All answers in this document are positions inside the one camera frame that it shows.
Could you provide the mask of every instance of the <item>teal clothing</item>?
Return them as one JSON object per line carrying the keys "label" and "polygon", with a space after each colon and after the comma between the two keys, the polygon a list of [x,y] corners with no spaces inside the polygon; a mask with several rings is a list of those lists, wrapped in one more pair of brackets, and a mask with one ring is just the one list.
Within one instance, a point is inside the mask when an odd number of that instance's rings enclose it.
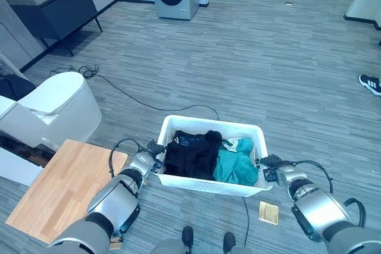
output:
{"label": "teal clothing", "polygon": [[236,152],[221,147],[218,152],[214,178],[230,184],[253,186],[258,180],[258,169],[250,160],[250,151],[254,143],[250,138],[239,139]]}

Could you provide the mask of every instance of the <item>gray carpet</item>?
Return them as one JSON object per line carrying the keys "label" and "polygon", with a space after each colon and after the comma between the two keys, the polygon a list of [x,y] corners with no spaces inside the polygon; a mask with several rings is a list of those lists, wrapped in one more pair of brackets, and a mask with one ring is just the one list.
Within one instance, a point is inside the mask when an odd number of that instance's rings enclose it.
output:
{"label": "gray carpet", "polygon": [[[98,64],[99,74],[144,102],[207,104],[221,120],[258,125],[270,153],[323,164],[335,179],[337,199],[361,200],[367,227],[381,233],[381,101],[357,81],[360,73],[381,75],[381,33],[343,19],[351,2],[210,0],[190,22],[157,19],[151,4],[119,2],[100,16],[103,33],[90,23],[68,39],[75,57],[59,47],[26,76],[39,84],[51,69]],[[139,105],[103,79],[89,84],[103,113],[90,143],[111,147],[127,136],[142,143],[158,137],[169,112]],[[215,118],[203,108],[176,114]],[[135,151],[133,145],[122,150]],[[328,189],[319,170],[304,169]],[[0,252],[39,253],[43,243],[4,224],[26,188],[6,179],[0,185]],[[278,226],[258,220],[260,200],[279,206]],[[160,240],[180,237],[185,225],[195,230],[194,254],[222,253],[226,231],[243,244],[246,213],[239,197],[163,187],[151,175],[140,202],[124,249],[114,253],[149,253]],[[247,244],[258,253],[326,253],[299,228],[284,189],[247,202]],[[357,222],[355,206],[349,213]]]}

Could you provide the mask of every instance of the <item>shoe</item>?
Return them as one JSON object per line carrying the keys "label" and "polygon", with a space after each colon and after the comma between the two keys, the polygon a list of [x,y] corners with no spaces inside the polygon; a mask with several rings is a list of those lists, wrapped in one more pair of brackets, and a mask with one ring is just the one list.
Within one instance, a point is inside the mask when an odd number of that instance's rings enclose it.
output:
{"label": "shoe", "polygon": [[188,247],[189,251],[187,251],[187,254],[190,254],[192,251],[193,246],[193,229],[190,226],[186,226],[183,229],[183,234],[181,236],[181,240],[184,243],[185,246]]}
{"label": "shoe", "polygon": [[374,95],[381,96],[380,79],[377,77],[369,77],[365,74],[360,74],[358,81],[362,86],[365,86]]}
{"label": "shoe", "polygon": [[230,252],[234,246],[236,246],[236,237],[234,234],[231,232],[225,233],[223,245],[224,254]]}

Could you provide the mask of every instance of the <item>cabinet leg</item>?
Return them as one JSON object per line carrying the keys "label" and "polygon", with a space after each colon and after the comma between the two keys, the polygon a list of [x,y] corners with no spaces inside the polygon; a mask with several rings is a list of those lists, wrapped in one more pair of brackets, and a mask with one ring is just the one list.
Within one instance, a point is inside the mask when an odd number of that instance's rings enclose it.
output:
{"label": "cabinet leg", "polygon": [[44,38],[40,38],[40,40],[41,40],[41,42],[45,45],[45,47],[46,47],[47,49],[49,49],[49,45],[48,45],[48,43],[45,41],[45,39],[44,39]]}
{"label": "cabinet leg", "polygon": [[69,53],[70,53],[70,55],[73,57],[74,54],[73,54],[73,52],[71,51],[71,49],[69,48],[69,46],[67,45],[65,39],[62,39],[61,41],[62,41],[62,44],[65,46],[66,50],[68,50]]}
{"label": "cabinet leg", "polygon": [[98,21],[98,18],[97,18],[97,17],[95,17],[95,22],[96,22],[96,24],[98,25],[98,27],[99,27],[100,31],[101,31],[101,32],[103,32],[103,30],[102,30],[102,27],[101,27],[101,25],[100,25],[100,23],[99,23],[99,21]]}

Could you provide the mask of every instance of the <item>plastic basket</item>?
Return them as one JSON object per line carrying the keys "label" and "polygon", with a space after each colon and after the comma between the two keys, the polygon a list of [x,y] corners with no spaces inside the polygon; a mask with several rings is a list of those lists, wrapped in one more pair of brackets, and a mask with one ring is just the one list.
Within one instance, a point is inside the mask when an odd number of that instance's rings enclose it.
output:
{"label": "plastic basket", "polygon": [[[220,132],[224,139],[231,137],[250,137],[253,140],[255,147],[255,151],[251,152],[252,163],[255,165],[255,156],[258,158],[267,156],[262,129],[255,125],[169,115],[164,119],[158,138],[158,144],[167,146],[167,144],[172,141],[174,133],[177,130],[190,134],[205,134],[209,130],[213,130]],[[164,158],[165,154],[160,154],[158,156],[158,159],[162,161]],[[263,166],[258,170],[258,181],[252,187],[222,183],[219,181],[200,180],[198,178],[167,175],[164,174],[164,167],[157,172],[157,175],[163,186],[248,197],[262,190],[270,190],[272,188],[273,185],[265,181],[262,169]]]}

